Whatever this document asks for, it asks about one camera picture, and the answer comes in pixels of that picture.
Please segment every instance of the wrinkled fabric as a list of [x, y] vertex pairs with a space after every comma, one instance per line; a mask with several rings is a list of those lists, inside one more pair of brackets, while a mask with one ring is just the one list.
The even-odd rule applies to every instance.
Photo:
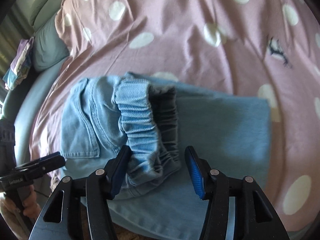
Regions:
[[60, 150], [64, 102], [84, 77], [133, 71], [259, 96], [272, 117], [264, 192], [288, 231], [315, 219], [320, 28], [303, 0], [63, 0], [55, 26], [71, 56], [35, 119], [33, 159]]
[[[117, 76], [83, 79], [72, 88], [61, 120], [66, 174], [88, 176], [127, 144], [132, 157], [117, 198], [143, 195], [181, 164], [178, 156], [175, 88]], [[79, 169], [76, 159], [87, 159]], [[99, 158], [99, 164], [92, 161]]]
[[[153, 90], [162, 91], [162, 94], [152, 97], [150, 92]], [[173, 92], [176, 93], [175, 100], [172, 98]], [[138, 119], [141, 112], [146, 113], [150, 109], [146, 98], [149, 98], [153, 118], [141, 120]], [[175, 108], [178, 117], [177, 145], [175, 140], [172, 141], [176, 138], [173, 136], [176, 131], [172, 131], [176, 129], [172, 125], [176, 122]], [[95, 128], [97, 120], [94, 118], [97, 114], [103, 131]], [[146, 132], [137, 129], [148, 126], [150, 121], [156, 124], [161, 136], [151, 130]], [[90, 125], [94, 127], [92, 133], [89, 131]], [[114, 223], [155, 239], [194, 240], [200, 236], [208, 203], [200, 200], [193, 189], [184, 161], [184, 150], [188, 145], [193, 145], [200, 158], [206, 159], [212, 168], [219, 169], [227, 176], [242, 179], [250, 174], [262, 188], [266, 185], [271, 120], [265, 99], [234, 97], [132, 73], [123, 78], [109, 76], [83, 79], [71, 90], [61, 127], [61, 150], [67, 158], [62, 176], [75, 179], [104, 167], [117, 154], [109, 146], [110, 143], [116, 146], [116, 150], [125, 143], [132, 147], [133, 156], [120, 194], [116, 200], [108, 202], [110, 214]], [[138, 186], [131, 183], [131, 191], [128, 191], [127, 182], [134, 181], [130, 178], [132, 168], [140, 168], [140, 163], [142, 167], [148, 167], [143, 159], [149, 158], [150, 154], [138, 154], [143, 158], [135, 156], [137, 149], [150, 152], [150, 148], [146, 147], [148, 144], [144, 143], [146, 138], [152, 142], [167, 142], [164, 143], [167, 149], [168, 146], [177, 147], [178, 152], [174, 151], [177, 154], [174, 156], [181, 169], [165, 177], [165, 171], [172, 166], [170, 159], [173, 158], [172, 155], [164, 155], [171, 165], [164, 166], [160, 158], [164, 166], [161, 183], [159, 180]], [[137, 172], [139, 176], [136, 182], [150, 178], [149, 169]], [[231, 239], [233, 233], [234, 207], [234, 201], [231, 201], [227, 239]]]

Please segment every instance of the pink duvet cover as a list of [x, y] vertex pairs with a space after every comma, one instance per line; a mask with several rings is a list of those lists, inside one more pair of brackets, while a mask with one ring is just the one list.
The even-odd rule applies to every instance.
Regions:
[[127, 71], [267, 98], [265, 192], [288, 231], [320, 210], [320, 29], [303, 0], [63, 0], [70, 50], [35, 120], [32, 158], [60, 150], [60, 121], [83, 77]]

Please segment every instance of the bed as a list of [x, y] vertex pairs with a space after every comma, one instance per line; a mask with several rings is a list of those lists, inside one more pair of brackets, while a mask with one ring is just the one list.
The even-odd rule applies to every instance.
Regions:
[[[103, 0], [105, 7], [99, 1], [35, 2], [30, 22], [36, 30], [35, 70], [41, 74], [32, 72], [17, 88], [25, 92], [21, 107], [10, 105], [19, 101], [14, 93], [4, 105], [4, 116], [15, 120], [19, 163], [28, 161], [29, 152], [36, 159], [60, 150], [63, 102], [82, 77], [133, 71], [258, 96], [268, 99], [273, 121], [265, 192], [288, 231], [310, 228], [306, 237], [316, 234], [311, 225], [320, 209], [315, 0]], [[31, 87], [28, 94], [23, 86]], [[19, 109], [17, 116], [12, 108]], [[296, 203], [290, 194], [299, 195]]]

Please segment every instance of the light blue fabric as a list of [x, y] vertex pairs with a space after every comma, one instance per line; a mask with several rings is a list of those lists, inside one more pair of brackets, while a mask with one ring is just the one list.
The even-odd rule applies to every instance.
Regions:
[[[139, 158], [140, 155], [133, 157], [137, 158], [137, 162], [133, 161], [129, 170], [135, 165], [137, 168], [141, 166], [157, 168], [158, 166], [154, 165], [156, 162], [150, 162], [154, 160], [150, 156], [155, 156], [148, 152], [150, 149], [145, 149], [144, 144], [140, 146], [141, 139], [130, 141], [130, 137], [141, 136], [140, 130], [136, 128], [137, 124], [141, 125], [137, 115], [140, 116], [141, 112], [150, 112], [150, 109], [154, 114], [155, 124], [157, 118], [166, 120], [163, 127], [162, 125], [157, 127], [158, 130], [163, 129], [165, 133], [175, 130], [175, 120], [171, 120], [175, 116], [173, 114], [175, 108], [171, 103], [172, 100], [174, 102], [172, 95], [176, 93], [174, 106], [178, 112], [179, 155], [176, 155], [176, 142], [173, 140], [171, 144], [173, 153], [170, 149], [167, 150], [169, 164], [163, 166], [163, 176], [167, 176], [167, 179], [160, 180], [162, 183], [156, 181], [155, 185], [148, 182], [139, 184], [140, 181], [150, 179], [148, 173], [150, 171], [145, 168], [139, 170], [141, 172], [139, 176], [135, 174], [135, 179], [126, 178], [125, 187], [120, 192], [121, 199], [108, 201], [111, 217], [116, 224], [155, 239], [199, 238], [208, 202], [201, 201], [194, 192], [183, 155], [188, 145], [193, 145], [200, 158], [206, 159], [212, 168], [221, 170], [227, 176], [242, 179], [246, 175], [251, 175], [261, 187], [265, 186], [271, 137], [270, 109], [267, 101], [233, 97], [182, 83], [135, 74], [127, 74], [122, 78], [102, 77], [94, 80], [94, 85], [93, 80], [82, 80], [73, 88], [66, 102], [62, 117], [61, 152], [67, 161], [62, 169], [62, 176], [68, 175], [75, 179], [89, 175], [96, 169], [104, 167], [125, 143], [135, 149], [142, 146], [141, 149], [146, 150], [142, 158]], [[123, 93], [118, 94], [116, 91], [120, 86], [126, 88], [123, 89]], [[157, 91], [159, 94], [148, 97], [147, 91]], [[166, 111], [166, 108], [163, 110], [162, 102], [164, 106], [170, 106], [168, 107], [170, 111]], [[92, 122], [98, 118], [97, 116], [105, 129], [104, 133], [95, 127], [96, 120]], [[123, 119], [130, 123], [127, 130], [123, 129]], [[149, 124], [152, 122], [150, 119], [143, 121]], [[174, 133], [166, 134], [168, 136], [165, 138], [166, 142], [169, 142], [170, 137], [174, 138]], [[161, 132], [150, 132], [148, 140], [159, 143], [164, 140], [160, 134], [162, 135]], [[177, 163], [181, 165], [179, 171], [175, 173], [166, 171], [177, 170], [179, 168]], [[140, 195], [140, 197], [129, 198], [130, 195]], [[231, 201], [227, 239], [232, 239], [233, 227], [234, 201]]]

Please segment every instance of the denim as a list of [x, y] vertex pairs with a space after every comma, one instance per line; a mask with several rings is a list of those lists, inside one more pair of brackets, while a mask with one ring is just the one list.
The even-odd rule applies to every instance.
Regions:
[[[195, 194], [185, 147], [193, 145], [200, 158], [227, 176], [251, 175], [263, 188], [270, 127], [264, 99], [133, 73], [84, 79], [63, 112], [62, 176], [87, 176], [127, 144], [133, 150], [128, 174], [119, 196], [108, 201], [113, 222], [155, 239], [195, 240], [208, 202]], [[227, 239], [232, 239], [233, 198], [229, 206]]]
[[[74, 163], [68, 172], [74, 179], [88, 176], [127, 144], [132, 158], [117, 199], [157, 187], [181, 167], [175, 97], [173, 86], [156, 87], [145, 79], [82, 79], [62, 115], [61, 155], [67, 167]], [[77, 169], [83, 158], [99, 165]]]

